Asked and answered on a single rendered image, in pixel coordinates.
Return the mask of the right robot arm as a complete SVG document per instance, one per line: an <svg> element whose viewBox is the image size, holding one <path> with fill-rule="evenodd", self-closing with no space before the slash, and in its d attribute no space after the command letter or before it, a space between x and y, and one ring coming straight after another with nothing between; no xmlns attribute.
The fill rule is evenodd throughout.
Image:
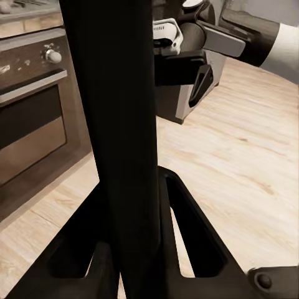
<svg viewBox="0 0 299 299"><path fill-rule="evenodd" d="M299 85L299 28L225 8L216 26L208 0L186 0L175 19L153 21L155 85L193 85L190 108L214 82L204 49Z"/></svg>

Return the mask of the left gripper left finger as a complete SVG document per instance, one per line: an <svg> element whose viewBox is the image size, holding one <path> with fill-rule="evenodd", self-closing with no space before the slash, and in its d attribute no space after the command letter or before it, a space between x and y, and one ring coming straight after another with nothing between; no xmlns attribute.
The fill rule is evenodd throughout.
<svg viewBox="0 0 299 299"><path fill-rule="evenodd" d="M119 279L99 182L5 299L117 299Z"/></svg>

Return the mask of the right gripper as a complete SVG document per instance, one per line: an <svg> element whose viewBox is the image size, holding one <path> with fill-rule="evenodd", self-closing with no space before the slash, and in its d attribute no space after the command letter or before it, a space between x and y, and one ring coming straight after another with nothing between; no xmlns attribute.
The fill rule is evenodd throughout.
<svg viewBox="0 0 299 299"><path fill-rule="evenodd" d="M189 100L192 108L214 82L214 76L198 36L189 31L183 31L182 35L179 55L154 55L154 79L156 86L193 85Z"/></svg>

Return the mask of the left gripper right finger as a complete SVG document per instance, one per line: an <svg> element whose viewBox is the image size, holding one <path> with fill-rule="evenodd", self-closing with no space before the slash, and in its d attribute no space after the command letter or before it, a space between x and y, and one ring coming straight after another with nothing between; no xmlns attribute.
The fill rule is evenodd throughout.
<svg viewBox="0 0 299 299"><path fill-rule="evenodd" d="M181 178L158 166L158 188L161 299L261 299ZM171 207L195 278L181 274Z"/></svg>

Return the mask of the poster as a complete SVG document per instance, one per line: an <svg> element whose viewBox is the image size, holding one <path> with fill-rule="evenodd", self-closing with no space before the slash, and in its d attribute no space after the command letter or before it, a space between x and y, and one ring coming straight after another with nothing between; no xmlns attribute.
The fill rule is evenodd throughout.
<svg viewBox="0 0 299 299"><path fill-rule="evenodd" d="M152 0L59 0L126 299L161 299Z"/></svg>

